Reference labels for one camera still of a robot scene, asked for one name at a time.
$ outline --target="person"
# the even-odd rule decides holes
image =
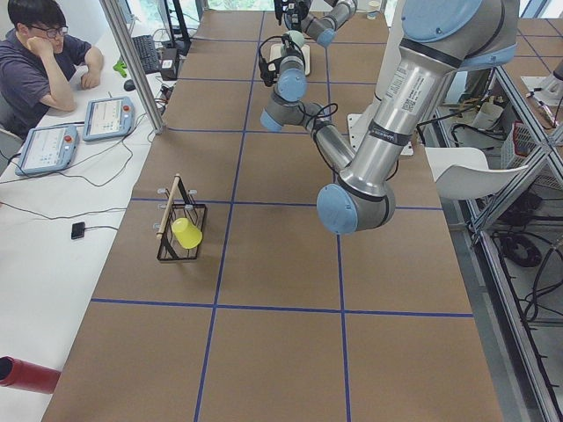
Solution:
[[[99,85],[103,55],[90,43],[68,35],[66,18],[55,0],[9,0],[14,25],[0,41],[0,93],[14,119],[7,130],[26,138],[49,107],[75,109],[69,80],[85,64],[83,89]]]

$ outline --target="computer mouse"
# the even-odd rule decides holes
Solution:
[[[133,79],[128,79],[127,81],[125,81],[125,83],[123,84],[123,89],[125,91],[132,91],[135,89],[135,82],[133,82]]]

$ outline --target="red cylinder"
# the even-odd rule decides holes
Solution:
[[[9,356],[0,358],[0,386],[53,394],[61,373]]]

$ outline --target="black hair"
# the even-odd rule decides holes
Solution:
[[[45,24],[49,28],[67,25],[67,19],[55,0],[9,0],[8,15],[14,27]]]

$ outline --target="white desk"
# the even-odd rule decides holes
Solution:
[[[143,29],[137,26],[134,35],[142,33]],[[135,117],[143,113],[137,92],[125,92],[123,83],[126,79],[112,69],[120,54],[109,29],[96,45],[105,57],[101,85],[83,91],[80,76],[85,68],[78,69],[70,81],[75,89],[76,111],[63,113],[51,110],[41,120],[40,126],[84,121],[88,100],[107,98],[108,92],[114,97],[130,96],[135,104]],[[157,76],[148,75],[155,94],[160,88]],[[49,216],[126,207],[149,152],[152,136],[150,121],[145,118],[125,141],[133,151],[127,168],[106,186],[94,187],[80,178],[52,175],[2,184],[0,200]],[[80,142],[73,163],[117,141]],[[129,155],[122,145],[118,145],[64,173],[79,174],[101,184],[120,170]],[[19,179],[14,175],[14,169],[11,164],[0,177],[0,182]],[[84,238],[71,240],[70,227],[73,222],[84,221],[86,227],[104,225],[117,228],[123,213],[118,211],[50,221],[0,206],[1,356],[8,355],[59,370],[63,368],[115,237],[113,229],[93,229],[87,230]],[[0,420],[38,422],[50,399],[50,395],[1,388]]]

